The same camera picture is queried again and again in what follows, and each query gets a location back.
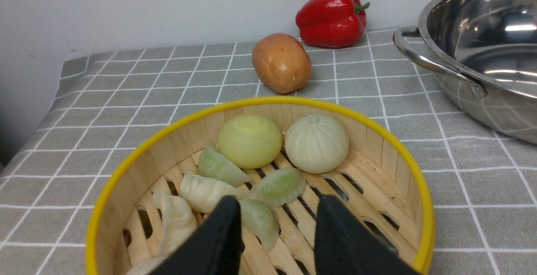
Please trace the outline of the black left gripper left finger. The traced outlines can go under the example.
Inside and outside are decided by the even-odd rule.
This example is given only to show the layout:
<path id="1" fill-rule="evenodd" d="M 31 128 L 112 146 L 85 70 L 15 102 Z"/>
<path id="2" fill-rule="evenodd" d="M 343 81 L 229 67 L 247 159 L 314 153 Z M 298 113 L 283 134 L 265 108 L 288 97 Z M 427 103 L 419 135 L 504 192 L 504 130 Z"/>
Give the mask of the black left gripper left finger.
<path id="1" fill-rule="evenodd" d="M 238 275 L 242 241 L 240 205 L 225 195 L 209 217 L 152 275 Z"/>

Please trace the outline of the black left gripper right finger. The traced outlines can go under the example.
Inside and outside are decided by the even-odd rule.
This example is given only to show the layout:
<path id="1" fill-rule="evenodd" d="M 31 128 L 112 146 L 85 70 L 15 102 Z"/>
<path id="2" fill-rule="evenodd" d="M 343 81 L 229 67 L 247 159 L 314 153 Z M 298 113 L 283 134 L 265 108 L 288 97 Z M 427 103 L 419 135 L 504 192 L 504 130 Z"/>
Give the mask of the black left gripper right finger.
<path id="1" fill-rule="evenodd" d="M 417 275 L 368 231 L 335 195 L 317 207 L 314 246 L 318 275 Z"/>

